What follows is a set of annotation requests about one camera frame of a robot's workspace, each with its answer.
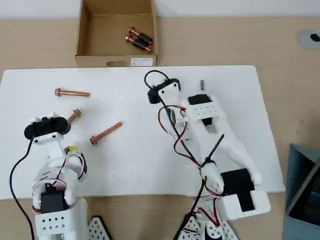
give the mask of perforated plate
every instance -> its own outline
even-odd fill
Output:
[[[192,121],[214,117],[226,117],[221,107],[213,101],[197,105],[188,105],[186,107],[186,114]]]
[[[109,237],[108,230],[99,217],[92,218],[88,226],[89,240],[112,240]]]
[[[227,221],[221,222],[225,240],[239,240]]]
[[[64,211],[38,214],[35,225],[39,237],[73,232],[81,225],[79,207],[76,205]]]
[[[206,231],[212,239],[219,239],[223,234],[222,226],[216,226],[211,221],[206,222]]]
[[[222,239],[224,240],[239,240],[227,221],[222,221],[221,226],[219,227],[216,227],[210,221],[206,221],[205,224],[207,234],[211,239],[219,239],[223,234]],[[189,226],[190,229],[193,229],[193,224],[190,224]],[[205,234],[204,232],[202,232],[201,234],[193,234],[181,231],[178,240],[205,240]]]

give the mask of white wall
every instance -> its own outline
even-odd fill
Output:
[[[158,16],[165,18],[320,16],[320,0],[155,0],[155,2]],[[80,0],[0,0],[0,19],[76,18],[79,6]]]

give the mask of copper bolt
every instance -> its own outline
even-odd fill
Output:
[[[128,28],[128,32],[129,32],[130,34],[134,34],[134,35],[136,35],[136,36],[139,36],[139,34],[140,34],[140,32],[137,32],[137,30],[135,29],[134,26],[129,27],[129,28]]]
[[[112,127],[108,128],[107,130],[103,131],[102,133],[100,133],[97,136],[91,136],[90,137],[90,142],[92,145],[97,145],[98,141],[100,139],[102,139],[103,137],[109,135],[110,133],[112,133],[114,130],[116,130],[117,128],[120,128],[122,126],[122,122],[118,122],[117,124],[113,125]]]
[[[141,40],[139,39],[133,39],[133,36],[132,35],[127,35],[125,36],[125,40],[128,42],[128,43],[132,43],[132,45],[134,45],[135,47],[139,48],[139,49],[142,49],[142,50],[146,50],[148,51],[149,53],[152,52],[152,46],[149,45],[145,45],[144,42],[142,42]]]
[[[68,124],[71,124],[76,118],[80,117],[81,114],[82,113],[78,108],[76,110],[73,110],[73,114],[67,120]]]
[[[89,97],[89,92],[81,92],[81,91],[66,91],[61,90],[61,88],[56,88],[54,91],[54,94],[58,97],[61,97],[62,95],[69,95],[69,96],[81,96],[81,97]]]
[[[152,43],[153,43],[153,40],[152,40],[151,37],[147,36],[146,34],[144,34],[144,33],[142,33],[142,32],[138,32],[138,31],[135,29],[134,26],[129,27],[129,28],[128,28],[128,32],[129,32],[129,34],[134,34],[134,35],[136,35],[136,36],[138,37],[138,39],[140,39],[140,40],[142,40],[142,41],[144,41],[144,42],[146,42],[146,43],[148,43],[148,44],[150,44],[150,45],[152,45]]]

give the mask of copper screw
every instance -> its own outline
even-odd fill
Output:
[[[81,96],[81,97],[89,97],[89,92],[81,92],[81,91],[66,91],[61,90],[61,88],[56,88],[54,91],[54,94],[58,97],[61,97],[62,95],[69,95],[69,96]]]
[[[102,139],[103,137],[109,135],[110,133],[112,133],[114,130],[116,130],[117,128],[120,128],[122,126],[122,122],[118,122],[117,124],[113,125],[112,127],[108,128],[107,130],[103,131],[102,133],[100,133],[97,136],[91,136],[90,137],[90,142],[92,145],[97,145],[98,141],[100,139]]]
[[[137,45],[139,45],[138,46],[138,48],[140,48],[140,49],[144,49],[144,50],[146,50],[146,51],[148,51],[149,53],[151,53],[152,52],[152,46],[151,45],[149,45],[149,46],[141,46],[140,44],[138,44],[134,39],[133,39],[133,36],[132,35],[127,35],[127,36],[125,36],[125,40],[129,43],[129,42],[131,42],[133,45],[135,45],[136,47],[137,47]]]
[[[78,108],[76,110],[73,110],[73,114],[67,120],[68,124],[71,124],[76,118],[80,117],[81,114],[82,113]]]
[[[137,30],[135,29],[135,27],[134,26],[132,26],[132,27],[129,27],[128,28],[128,32],[131,34],[134,34],[134,35],[136,35],[136,36],[139,36],[139,34],[140,34],[140,32],[137,32]]]

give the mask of black cable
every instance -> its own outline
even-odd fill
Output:
[[[200,190],[199,190],[199,193],[198,195],[196,196],[196,199],[191,207],[191,210],[190,212],[188,213],[188,215],[186,215],[178,229],[178,231],[176,232],[176,234],[174,235],[173,237],[173,240],[177,240],[179,238],[179,235],[180,235],[180,232],[182,231],[182,229],[185,227],[185,225],[188,223],[189,219],[191,218],[191,215],[193,214],[198,202],[199,202],[199,199],[201,197],[201,194],[204,190],[204,187],[205,187],[205,184],[206,184],[206,180],[202,179],[202,183],[201,183],[201,187],[200,187]]]
[[[166,78],[167,81],[170,80],[169,77],[168,77],[165,73],[163,73],[162,71],[159,71],[159,70],[151,70],[151,71],[148,71],[148,72],[144,75],[144,83],[145,83],[145,85],[146,85],[149,89],[152,89],[152,87],[147,83],[147,76],[148,76],[150,73],[159,73],[159,74],[162,74],[163,76],[165,76],[165,78]],[[161,98],[161,97],[159,97],[159,98],[160,98],[160,102],[162,103],[162,105],[163,105],[163,107],[164,107],[164,109],[165,109],[165,112],[166,112],[166,114],[167,114],[167,116],[168,116],[168,118],[169,118],[169,121],[170,121],[170,124],[171,124],[173,130],[174,130],[175,134],[177,135],[177,137],[179,138],[179,137],[180,137],[180,134],[178,133],[178,130],[176,129],[176,126],[175,126],[174,122],[173,122],[172,119],[171,119],[171,116],[170,116],[170,113],[169,113],[170,111],[169,111],[167,105],[165,104],[165,102],[162,100],[162,98]],[[192,155],[192,153],[189,151],[189,149],[188,149],[187,146],[185,145],[184,141],[181,140],[180,142],[181,142],[184,150],[189,154],[189,156],[190,156],[190,158],[192,159],[192,161],[195,162],[195,163],[197,163],[198,161],[197,161],[196,158]]]
[[[151,70],[151,71],[148,71],[145,75],[144,75],[144,83],[145,85],[149,88],[149,89],[152,89],[152,87],[147,83],[147,77],[150,73],[158,73],[158,74],[162,74],[163,76],[165,76],[165,81],[169,81],[169,77],[163,73],[162,71],[159,71],[159,70]]]
[[[162,105],[163,105],[163,107],[164,107],[164,109],[165,109],[165,112],[166,112],[166,114],[167,114],[167,116],[168,116],[168,118],[169,118],[169,122],[170,122],[170,124],[171,124],[171,126],[172,126],[172,128],[173,128],[173,130],[174,130],[174,132],[175,132],[175,134],[176,134],[177,137],[179,138],[179,137],[180,137],[180,134],[179,134],[178,130],[176,129],[176,126],[175,126],[174,122],[173,122],[172,119],[171,119],[171,116],[170,116],[169,109],[168,109],[167,105],[165,104],[165,102],[162,100],[161,97],[160,97],[160,102],[162,103]],[[188,149],[187,146],[185,145],[185,142],[184,142],[183,140],[180,140],[180,143],[182,144],[184,150],[186,150],[186,152],[189,154],[189,156],[190,156],[190,158],[192,159],[192,161],[198,163],[198,161],[195,159],[195,157],[192,155],[192,153],[189,151],[189,149]]]
[[[222,134],[221,137],[219,138],[219,140],[216,142],[216,144],[214,145],[213,149],[211,150],[208,158],[210,159],[212,154],[214,154],[215,150],[217,149],[217,147],[219,146],[219,144],[221,143],[222,139],[224,139],[225,135]]]
[[[11,170],[11,173],[10,173],[10,178],[9,178],[9,186],[10,186],[11,194],[13,196],[13,199],[14,199],[15,203],[17,204],[17,206],[19,207],[19,209],[21,210],[21,212],[23,213],[23,215],[25,216],[26,220],[29,223],[30,232],[31,232],[31,239],[32,240],[35,240],[34,228],[32,226],[32,222],[31,222],[28,214],[26,213],[24,208],[21,206],[20,202],[18,201],[18,199],[17,199],[17,197],[15,195],[14,189],[12,187],[12,177],[13,177],[13,174],[14,174],[14,171],[15,171],[16,167],[29,155],[29,152],[30,152],[30,149],[31,149],[31,146],[32,146],[32,142],[34,141],[34,138],[35,138],[34,136],[31,138],[29,146],[28,146],[28,149],[27,149],[26,154],[24,155],[24,157],[21,158],[19,161],[17,161],[16,164],[13,166],[13,168]]]

